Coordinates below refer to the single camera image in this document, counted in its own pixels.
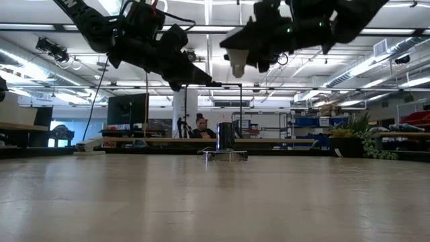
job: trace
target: metal stand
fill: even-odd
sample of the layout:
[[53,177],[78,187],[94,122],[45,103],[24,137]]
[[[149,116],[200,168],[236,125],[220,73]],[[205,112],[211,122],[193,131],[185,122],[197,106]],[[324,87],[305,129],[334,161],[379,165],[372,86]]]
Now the metal stand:
[[205,161],[247,161],[247,151],[204,151]]
[[216,129],[216,151],[204,151],[207,161],[247,161],[247,151],[235,151],[234,133],[236,127],[231,122],[222,122]]

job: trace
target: red object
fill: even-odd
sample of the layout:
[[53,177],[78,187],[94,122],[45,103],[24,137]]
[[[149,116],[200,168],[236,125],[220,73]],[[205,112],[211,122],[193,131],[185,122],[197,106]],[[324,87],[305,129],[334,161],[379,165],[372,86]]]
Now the red object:
[[415,112],[413,114],[409,114],[409,116],[402,119],[400,123],[410,124],[414,126],[430,124],[430,111]]

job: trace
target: workbench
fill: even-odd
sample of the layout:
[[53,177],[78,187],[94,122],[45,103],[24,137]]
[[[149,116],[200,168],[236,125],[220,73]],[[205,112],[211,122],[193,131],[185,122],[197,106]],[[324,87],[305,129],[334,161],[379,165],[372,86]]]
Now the workbench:
[[417,140],[421,149],[427,150],[427,140],[430,139],[430,133],[428,132],[377,132],[372,135],[375,138],[375,148],[383,150],[382,139],[383,138],[409,138],[411,140]]
[[31,132],[48,132],[48,127],[38,125],[14,124],[0,122],[0,140],[6,145],[16,145],[21,148],[28,147],[28,135]]
[[[215,138],[127,138],[104,137],[104,142],[132,143],[135,140],[143,140],[152,147],[215,147]],[[282,138],[237,138],[236,149],[272,149],[276,144],[310,143],[313,139],[282,139]]]

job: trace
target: black cylinder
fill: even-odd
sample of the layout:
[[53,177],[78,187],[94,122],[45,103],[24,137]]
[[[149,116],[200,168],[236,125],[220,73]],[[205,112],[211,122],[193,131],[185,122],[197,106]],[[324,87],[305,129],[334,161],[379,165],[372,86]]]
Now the black cylinder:
[[216,127],[216,150],[233,149],[234,126],[230,122],[218,123]]

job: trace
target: table surface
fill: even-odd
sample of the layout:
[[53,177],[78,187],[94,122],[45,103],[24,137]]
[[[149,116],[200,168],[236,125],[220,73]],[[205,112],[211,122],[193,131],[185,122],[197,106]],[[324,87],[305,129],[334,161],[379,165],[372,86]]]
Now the table surface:
[[410,138],[430,138],[429,132],[377,132],[373,135],[374,138],[394,138],[394,137],[410,137]]
[[102,155],[0,173],[4,242],[430,241],[428,163]]
[[[148,143],[215,143],[215,138],[124,138],[108,137],[105,141],[132,142],[136,139]],[[282,138],[237,138],[236,143],[313,143],[313,139],[282,139]]]
[[25,125],[25,124],[12,124],[7,122],[0,122],[0,129],[3,130],[35,130],[35,131],[48,131],[46,126]]

